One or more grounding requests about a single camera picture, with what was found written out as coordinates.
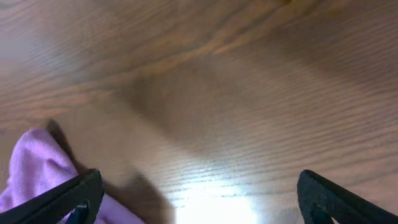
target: purple cloth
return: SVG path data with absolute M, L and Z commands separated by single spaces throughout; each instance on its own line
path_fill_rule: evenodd
M 43 129 L 26 132 L 10 160 L 8 186 L 0 195 L 0 213 L 14 208 L 77 175 L 71 160 Z M 143 223 L 127 208 L 105 194 L 96 224 Z

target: wood grain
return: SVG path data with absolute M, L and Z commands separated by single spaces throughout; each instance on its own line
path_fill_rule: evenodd
M 2 183 L 55 118 L 148 223 L 302 223 L 303 169 L 398 213 L 397 19 L 391 0 L 3 1 Z

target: fabric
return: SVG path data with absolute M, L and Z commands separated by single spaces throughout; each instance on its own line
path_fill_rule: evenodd
M 0 195 L 5 212 L 78 175 L 71 160 L 44 129 L 26 132 L 12 152 L 8 186 Z M 127 208 L 105 194 L 96 224 L 143 223 Z

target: pink towel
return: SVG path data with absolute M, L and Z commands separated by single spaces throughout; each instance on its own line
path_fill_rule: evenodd
M 77 175 L 71 160 L 43 129 L 26 132 L 16 144 L 10 161 L 8 186 L 0 195 L 0 213 L 14 208 Z M 95 221 L 143 223 L 127 208 L 105 194 Z

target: wooden table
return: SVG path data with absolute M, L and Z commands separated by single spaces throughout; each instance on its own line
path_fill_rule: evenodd
M 147 223 L 303 223 L 311 169 L 398 213 L 398 2 L 0 2 L 0 180 L 56 119 Z

